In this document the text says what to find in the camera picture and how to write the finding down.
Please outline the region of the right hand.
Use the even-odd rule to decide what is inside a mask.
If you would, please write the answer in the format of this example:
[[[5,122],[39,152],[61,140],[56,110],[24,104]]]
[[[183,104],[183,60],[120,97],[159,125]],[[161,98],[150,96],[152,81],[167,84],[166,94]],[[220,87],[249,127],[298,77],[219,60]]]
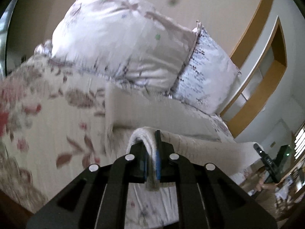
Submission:
[[[268,174],[267,171],[264,171],[260,174],[258,174],[258,181],[256,182],[255,191],[261,192],[262,190],[271,190],[271,191],[275,191],[276,187],[278,186],[278,184],[271,182],[271,183],[266,183],[265,177]]]

